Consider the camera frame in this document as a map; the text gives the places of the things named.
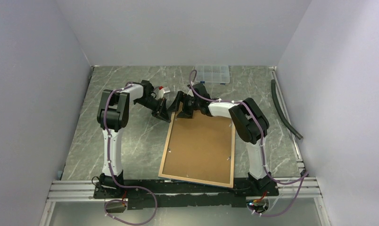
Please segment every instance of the gray marble surface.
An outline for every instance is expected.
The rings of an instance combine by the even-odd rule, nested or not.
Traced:
[[[177,91],[187,91],[193,66],[96,67],[82,105],[77,129],[66,161],[62,180],[88,180],[102,172],[104,140],[96,120],[102,90],[118,89],[128,81],[149,80],[154,86],[169,87],[167,106]],[[272,101],[271,76],[265,66],[231,66],[230,83],[206,83],[211,97],[243,100],[252,97],[266,115],[270,128],[266,156],[274,177],[298,177],[293,143],[279,120]],[[130,119],[122,138],[125,179],[156,179],[169,124],[151,116],[151,111],[130,103]],[[247,177],[249,159],[245,143],[236,135],[235,177]]]

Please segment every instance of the wooden board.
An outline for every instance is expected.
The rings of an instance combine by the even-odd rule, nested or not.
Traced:
[[[233,187],[234,149],[231,119],[200,111],[194,111],[192,119],[176,119],[173,113],[159,177]]]

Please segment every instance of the white wall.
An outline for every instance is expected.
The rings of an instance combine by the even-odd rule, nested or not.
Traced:
[[[0,0],[0,226],[40,222],[91,68],[53,0]]]
[[[313,0],[278,77],[332,224],[379,225],[379,0]]]
[[[277,65],[311,0],[57,0],[92,65]]]

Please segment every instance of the black hose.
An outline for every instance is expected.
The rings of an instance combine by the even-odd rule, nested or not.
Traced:
[[[293,133],[298,139],[302,139],[303,136],[294,128],[291,126],[291,124],[287,121],[287,119],[284,116],[284,113],[281,110],[280,103],[278,102],[278,97],[276,93],[276,80],[272,79],[272,98],[274,102],[274,106],[276,107],[278,116],[281,119],[281,122]]]

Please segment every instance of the black mounting plate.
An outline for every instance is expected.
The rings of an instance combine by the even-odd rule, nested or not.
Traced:
[[[202,185],[177,180],[147,179],[124,180],[125,186],[141,186],[151,190],[157,196],[158,207],[186,207],[186,206],[218,206],[231,205],[231,207],[244,207],[247,196],[262,196],[267,191],[267,196],[277,196],[279,191],[273,181],[267,183],[263,189],[255,189],[254,183],[249,178],[234,178],[234,187],[217,187]],[[95,199],[121,199],[124,190],[103,189],[96,184]],[[140,210],[153,208],[154,200],[144,190],[127,189],[126,197],[128,210]]]

